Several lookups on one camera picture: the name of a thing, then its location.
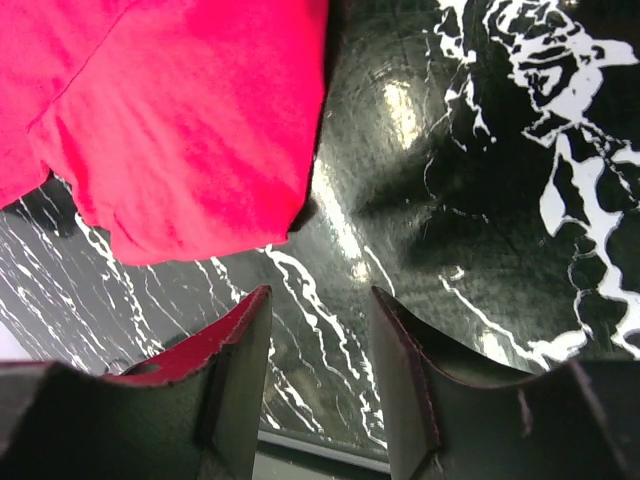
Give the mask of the red t-shirt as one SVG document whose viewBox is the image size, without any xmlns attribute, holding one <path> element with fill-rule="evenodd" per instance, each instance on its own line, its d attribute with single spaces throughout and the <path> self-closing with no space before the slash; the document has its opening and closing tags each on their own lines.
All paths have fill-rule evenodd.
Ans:
<svg viewBox="0 0 640 480">
<path fill-rule="evenodd" d="M 50 175 L 123 263 L 284 243 L 325 98 L 325 1 L 5 1 L 1 202 Z"/>
</svg>

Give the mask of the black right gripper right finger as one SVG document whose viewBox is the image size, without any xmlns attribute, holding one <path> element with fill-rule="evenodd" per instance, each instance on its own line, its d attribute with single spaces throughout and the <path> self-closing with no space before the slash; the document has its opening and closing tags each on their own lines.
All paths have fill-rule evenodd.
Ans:
<svg viewBox="0 0 640 480">
<path fill-rule="evenodd" d="M 495 362 L 371 292 L 374 373 L 395 479 L 635 479 L 639 365 Z"/>
</svg>

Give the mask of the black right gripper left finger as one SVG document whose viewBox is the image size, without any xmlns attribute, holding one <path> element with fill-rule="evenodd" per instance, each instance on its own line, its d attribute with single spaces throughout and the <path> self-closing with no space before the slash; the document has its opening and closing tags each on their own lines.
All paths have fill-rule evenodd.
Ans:
<svg viewBox="0 0 640 480">
<path fill-rule="evenodd" d="M 2 477 L 250 478 L 271 321 L 271 290 L 261 286 L 119 375 L 3 363 Z"/>
</svg>

